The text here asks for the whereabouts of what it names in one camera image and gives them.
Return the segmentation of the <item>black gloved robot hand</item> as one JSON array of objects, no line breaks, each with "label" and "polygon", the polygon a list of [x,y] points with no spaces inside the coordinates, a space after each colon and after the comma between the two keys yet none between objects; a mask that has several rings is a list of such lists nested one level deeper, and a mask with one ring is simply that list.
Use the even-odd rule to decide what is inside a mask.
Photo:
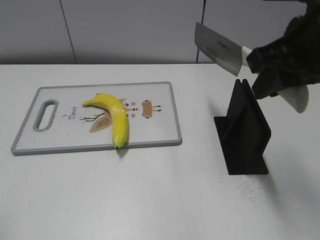
[{"label": "black gloved robot hand", "polygon": [[320,2],[305,4],[305,14],[294,17],[282,37],[246,57],[251,72],[258,75],[252,85],[257,99],[320,82]]}]

